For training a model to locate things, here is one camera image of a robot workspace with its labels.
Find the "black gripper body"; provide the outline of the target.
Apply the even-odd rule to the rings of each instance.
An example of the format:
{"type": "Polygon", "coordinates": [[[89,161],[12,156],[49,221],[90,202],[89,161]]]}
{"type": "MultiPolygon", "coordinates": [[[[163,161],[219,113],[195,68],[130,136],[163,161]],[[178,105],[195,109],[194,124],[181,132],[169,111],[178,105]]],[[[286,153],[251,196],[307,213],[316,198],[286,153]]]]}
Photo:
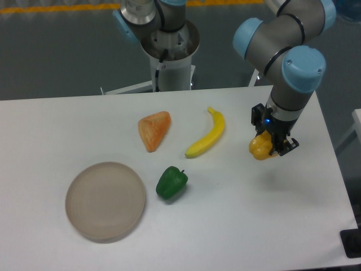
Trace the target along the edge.
{"type": "Polygon", "coordinates": [[[283,121],[278,120],[273,116],[263,117],[263,123],[265,125],[265,130],[271,135],[272,144],[275,144],[277,139],[287,139],[287,136],[290,136],[290,131],[294,126],[294,120],[283,121]]]}

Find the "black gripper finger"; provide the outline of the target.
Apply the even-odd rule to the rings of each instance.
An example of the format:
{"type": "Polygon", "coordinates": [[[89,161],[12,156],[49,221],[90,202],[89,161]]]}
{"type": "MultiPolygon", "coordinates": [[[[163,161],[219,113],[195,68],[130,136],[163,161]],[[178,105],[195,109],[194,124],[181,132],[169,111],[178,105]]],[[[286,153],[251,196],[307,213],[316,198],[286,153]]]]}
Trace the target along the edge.
{"type": "Polygon", "coordinates": [[[251,124],[255,127],[256,132],[264,132],[265,125],[263,123],[263,113],[265,107],[262,103],[257,104],[252,108],[251,124]]]}
{"type": "Polygon", "coordinates": [[[278,154],[279,156],[284,156],[285,154],[291,152],[299,146],[299,143],[296,139],[291,138],[291,141],[288,139],[277,139],[275,144],[272,144],[272,149],[270,151],[270,156],[278,154]]]}

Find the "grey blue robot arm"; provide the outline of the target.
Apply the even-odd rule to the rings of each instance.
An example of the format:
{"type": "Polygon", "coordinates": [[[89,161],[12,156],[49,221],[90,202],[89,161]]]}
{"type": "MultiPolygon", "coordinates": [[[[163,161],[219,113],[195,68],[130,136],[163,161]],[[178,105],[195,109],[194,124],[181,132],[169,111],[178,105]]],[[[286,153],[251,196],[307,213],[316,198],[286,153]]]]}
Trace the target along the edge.
{"type": "MultiPolygon", "coordinates": [[[[236,52],[272,83],[267,102],[252,108],[256,136],[249,151],[258,160],[283,156],[298,146],[291,130],[326,70],[324,56],[306,42],[336,19],[332,1],[266,4],[275,19],[265,23],[250,18],[232,40],[236,52]]],[[[191,58],[200,37],[186,19],[185,1],[122,1],[113,17],[123,36],[140,42],[149,56],[153,91],[190,89],[191,58]]]]}

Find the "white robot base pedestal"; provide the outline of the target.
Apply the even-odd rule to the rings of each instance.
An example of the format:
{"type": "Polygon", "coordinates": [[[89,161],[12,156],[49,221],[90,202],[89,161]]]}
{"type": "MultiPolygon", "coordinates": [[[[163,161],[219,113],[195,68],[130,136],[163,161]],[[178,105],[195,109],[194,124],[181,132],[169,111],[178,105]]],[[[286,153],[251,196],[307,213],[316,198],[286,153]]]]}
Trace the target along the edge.
{"type": "Polygon", "coordinates": [[[189,20],[172,33],[157,30],[140,40],[149,58],[151,80],[102,92],[103,95],[190,90],[195,66],[192,57],[200,44],[196,26],[189,20]]]}

